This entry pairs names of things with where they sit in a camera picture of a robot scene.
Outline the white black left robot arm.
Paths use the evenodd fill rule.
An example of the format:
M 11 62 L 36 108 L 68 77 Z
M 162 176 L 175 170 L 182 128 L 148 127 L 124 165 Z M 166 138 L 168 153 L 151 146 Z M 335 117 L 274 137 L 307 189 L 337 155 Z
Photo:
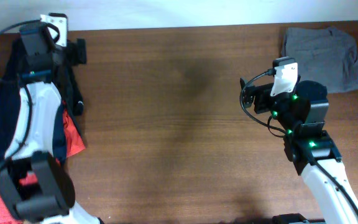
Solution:
M 61 94 L 54 79 L 64 74 L 63 29 L 47 22 L 20 22 L 26 55 L 15 82 L 21 105 L 16 130 L 0 162 L 0 197 L 10 215 L 31 223 L 102 223 L 75 199 L 69 175 L 53 156 L 53 133 Z

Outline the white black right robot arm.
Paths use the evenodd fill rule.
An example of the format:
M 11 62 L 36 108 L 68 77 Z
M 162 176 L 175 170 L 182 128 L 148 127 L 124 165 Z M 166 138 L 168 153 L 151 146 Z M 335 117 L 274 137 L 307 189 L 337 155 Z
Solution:
M 279 122 L 287 159 L 303 179 L 323 213 L 326 223 L 358 223 L 355 196 L 341 153 L 324 130 L 329 102 L 327 88 L 314 81 L 302 81 L 290 93 L 270 96 L 272 84 L 254 86 L 240 80 L 240 105 L 257 114 L 270 113 Z

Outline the folded grey garment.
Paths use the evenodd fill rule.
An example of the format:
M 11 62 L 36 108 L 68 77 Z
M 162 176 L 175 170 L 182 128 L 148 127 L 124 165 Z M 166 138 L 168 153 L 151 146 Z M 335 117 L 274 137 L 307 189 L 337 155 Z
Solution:
M 281 55 L 298 63 L 302 81 L 324 85 L 328 93 L 358 90 L 358 51 L 353 36 L 335 27 L 287 29 Z

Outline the black garment with white trim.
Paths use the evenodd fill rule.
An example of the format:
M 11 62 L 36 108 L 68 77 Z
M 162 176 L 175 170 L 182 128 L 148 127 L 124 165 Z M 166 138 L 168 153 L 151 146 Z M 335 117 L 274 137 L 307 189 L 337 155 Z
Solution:
M 3 76 L 3 79 L 6 79 L 8 81 L 15 81 L 16 80 L 16 67 L 19 62 L 19 59 L 21 59 L 25 55 L 25 49 L 22 41 L 20 39 L 16 39 L 12 43 L 12 49 L 11 54 L 9 56 L 8 63 L 5 68 L 5 74 Z M 69 66 L 65 72 L 70 77 L 70 83 L 69 84 L 69 90 L 71 91 L 71 87 L 73 90 L 73 93 L 68 94 L 68 99 L 64 100 L 62 105 L 60 105 L 60 108 L 65 108 L 68 111 L 68 114 L 71 116 L 71 118 L 74 120 L 75 127 L 77 128 L 79 134 L 79 128 L 78 125 L 74 119 L 74 116 L 80 116 L 83 113 L 84 110 L 84 104 L 83 104 L 83 97 L 80 93 L 80 90 L 78 88 L 77 82 L 75 80 L 75 76 L 73 73 L 73 69 L 71 66 Z M 16 84 L 0 84 L 0 111 L 18 111 L 20 108 L 20 96 L 19 96 L 19 90 Z

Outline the red printed t-shirt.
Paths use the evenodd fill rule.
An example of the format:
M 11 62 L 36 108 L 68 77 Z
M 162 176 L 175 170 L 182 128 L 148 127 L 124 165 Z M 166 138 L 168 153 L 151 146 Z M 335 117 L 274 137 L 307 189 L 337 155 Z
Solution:
M 12 139 L 18 111 L 0 111 L 0 160 L 3 158 L 5 150 Z M 74 120 L 68 114 L 65 108 L 60 108 L 57 116 L 57 124 L 53 134 L 55 142 L 53 143 L 53 154 L 63 164 L 67 157 L 73 156 L 85 150 L 85 144 L 74 124 Z M 3 204 L 0 197 L 0 223 L 19 223 L 9 214 L 8 209 Z

